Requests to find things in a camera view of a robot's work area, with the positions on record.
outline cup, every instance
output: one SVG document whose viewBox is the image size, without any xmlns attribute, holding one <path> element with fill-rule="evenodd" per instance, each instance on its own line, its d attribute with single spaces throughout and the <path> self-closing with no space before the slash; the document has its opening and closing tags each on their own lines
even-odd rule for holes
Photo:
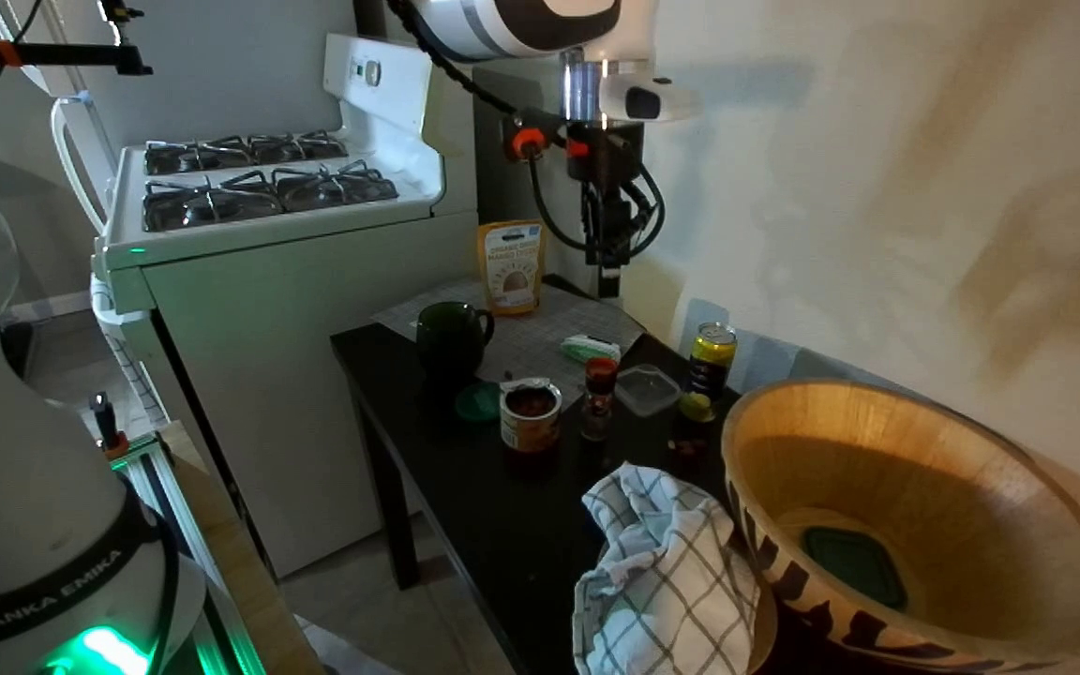
<svg viewBox="0 0 1080 675">
<path fill-rule="evenodd" d="M 517 453 L 553 448 L 563 434 L 563 388 L 553 377 L 504 382 L 500 434 Z"/>
<path fill-rule="evenodd" d="M 689 388 L 715 398 L 737 361 L 737 324 L 697 323 L 689 346 Z"/>
<path fill-rule="evenodd" d="M 494 316 L 462 299 L 440 299 L 417 316 L 417 356 L 443 386 L 465 386 L 492 336 Z"/>
</svg>

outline ceramic mug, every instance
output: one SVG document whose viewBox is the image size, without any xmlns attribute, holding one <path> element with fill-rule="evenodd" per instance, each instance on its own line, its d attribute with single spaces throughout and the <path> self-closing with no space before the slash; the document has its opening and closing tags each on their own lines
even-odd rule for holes
<svg viewBox="0 0 1080 675">
<path fill-rule="evenodd" d="M 462 299 L 428 303 L 417 316 L 417 356 L 428 377 L 465 386 L 494 336 L 494 316 Z"/>
<path fill-rule="evenodd" d="M 563 388 L 553 377 L 500 386 L 500 434 L 517 453 L 539 453 L 563 438 Z"/>
</svg>

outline wooden bowl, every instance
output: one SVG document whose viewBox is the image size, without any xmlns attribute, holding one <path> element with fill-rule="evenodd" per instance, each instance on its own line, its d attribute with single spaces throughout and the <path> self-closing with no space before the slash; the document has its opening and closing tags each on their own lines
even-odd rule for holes
<svg viewBox="0 0 1080 675">
<path fill-rule="evenodd" d="M 725 462 L 760 582 L 830 641 L 915 672 L 1080 657 L 1080 509 L 1009 438 L 784 382 L 729 412 Z"/>
</svg>

